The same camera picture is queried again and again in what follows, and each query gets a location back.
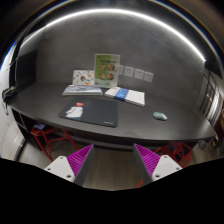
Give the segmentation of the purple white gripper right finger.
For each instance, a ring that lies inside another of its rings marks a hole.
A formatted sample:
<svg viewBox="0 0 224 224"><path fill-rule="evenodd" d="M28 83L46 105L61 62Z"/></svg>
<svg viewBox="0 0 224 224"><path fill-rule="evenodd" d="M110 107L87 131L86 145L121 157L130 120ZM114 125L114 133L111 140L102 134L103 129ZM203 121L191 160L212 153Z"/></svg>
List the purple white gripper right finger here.
<svg viewBox="0 0 224 224"><path fill-rule="evenodd" d="M159 156L138 144L134 145L133 155L142 175L139 186L145 186L182 169L169 155Z"/></svg>

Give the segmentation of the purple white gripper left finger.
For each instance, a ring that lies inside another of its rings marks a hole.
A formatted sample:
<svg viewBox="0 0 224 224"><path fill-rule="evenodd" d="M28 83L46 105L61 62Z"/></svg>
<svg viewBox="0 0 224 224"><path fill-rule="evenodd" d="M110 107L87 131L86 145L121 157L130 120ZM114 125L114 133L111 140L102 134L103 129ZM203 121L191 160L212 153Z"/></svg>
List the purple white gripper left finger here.
<svg viewBox="0 0 224 224"><path fill-rule="evenodd" d="M93 156L94 145L90 144L67 157L59 156L45 168L45 171L82 186Z"/></svg>

